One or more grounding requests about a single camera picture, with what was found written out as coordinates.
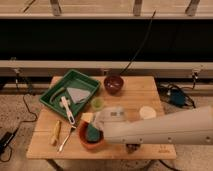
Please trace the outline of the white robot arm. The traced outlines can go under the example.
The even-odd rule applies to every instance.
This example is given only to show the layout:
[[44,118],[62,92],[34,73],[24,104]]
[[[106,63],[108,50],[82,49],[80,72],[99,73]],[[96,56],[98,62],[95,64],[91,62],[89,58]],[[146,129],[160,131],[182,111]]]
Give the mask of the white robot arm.
[[109,143],[213,145],[213,107],[127,121],[122,107],[96,112],[92,124]]

